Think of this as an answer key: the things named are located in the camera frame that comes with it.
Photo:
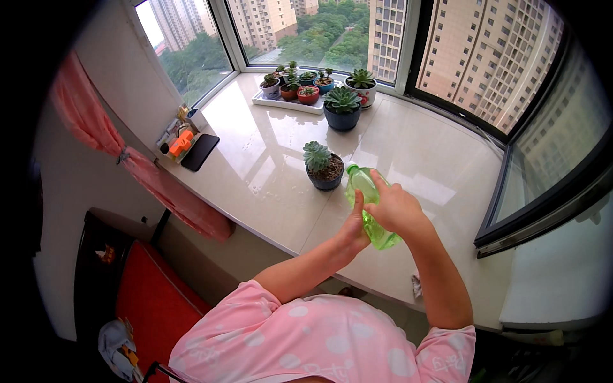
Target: glass pane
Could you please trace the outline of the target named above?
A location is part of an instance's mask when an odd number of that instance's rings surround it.
[[[511,148],[492,224],[557,184],[596,146],[612,119],[590,60],[580,46],[573,46],[551,96]]]
[[[540,85],[547,75],[564,29],[553,8],[543,5],[545,11],[536,13],[542,17],[539,20],[520,4],[494,13],[491,7],[485,9],[481,1],[435,0],[417,89],[458,107],[478,105],[467,111],[483,120],[493,108],[486,122],[508,133],[536,94],[539,87],[534,85]],[[440,17],[441,10],[445,17]],[[432,55],[432,48],[437,48],[436,55]],[[466,65],[458,65],[460,60],[465,60]],[[426,68],[432,73],[426,81],[427,88],[423,86]],[[470,82],[469,76],[479,81]],[[455,89],[451,88],[453,82],[459,83]],[[492,92],[484,97],[484,103],[477,103],[476,97],[466,97],[459,91],[464,86],[470,95]],[[451,99],[445,98],[448,92],[452,93]]]
[[[147,0],[136,12],[186,104],[194,105],[232,73],[205,0]]]
[[[250,65],[295,60],[303,67],[346,72],[365,68],[387,82],[395,80],[392,62],[379,68],[375,56],[402,46],[405,17],[398,10],[405,1],[377,1],[376,6],[373,1],[369,9],[370,1],[226,0]],[[382,32],[393,39],[381,41]],[[390,56],[397,59],[398,49]]]

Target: pink curtain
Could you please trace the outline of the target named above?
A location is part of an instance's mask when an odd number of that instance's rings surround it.
[[[77,54],[62,63],[51,98],[66,127],[84,144],[119,157],[136,180],[187,225],[207,238],[225,241],[230,221],[207,205],[147,157],[126,146],[104,111]]]

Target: sky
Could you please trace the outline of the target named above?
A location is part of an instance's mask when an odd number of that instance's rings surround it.
[[[164,36],[162,35],[162,31],[158,26],[158,22],[155,20],[155,16],[153,15],[153,9],[151,9],[151,4],[148,1],[145,1],[139,4],[136,7],[136,13],[139,16],[140,23],[145,30],[145,34],[149,38],[149,42],[152,46],[156,46],[160,43],[160,41],[164,40]]]

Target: pink shirt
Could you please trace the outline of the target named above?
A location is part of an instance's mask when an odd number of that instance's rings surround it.
[[[468,381],[473,326],[433,327],[416,349],[381,310],[355,298],[315,295],[285,305],[243,282],[193,328],[169,366],[206,383]]]

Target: marble countertop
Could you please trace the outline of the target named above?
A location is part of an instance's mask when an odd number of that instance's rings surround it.
[[[324,115],[253,105],[263,74],[240,74],[204,108],[217,147],[196,172],[159,163],[237,224],[292,256],[330,238],[350,212],[346,175],[333,192],[313,187],[302,147],[315,140],[343,161],[377,168],[420,201],[468,288],[478,327],[498,330],[510,279],[509,254],[476,259],[473,241],[490,202],[501,157],[483,138],[417,105],[378,93],[358,125],[339,134]],[[404,242],[362,251],[336,277],[419,311],[415,263]]]

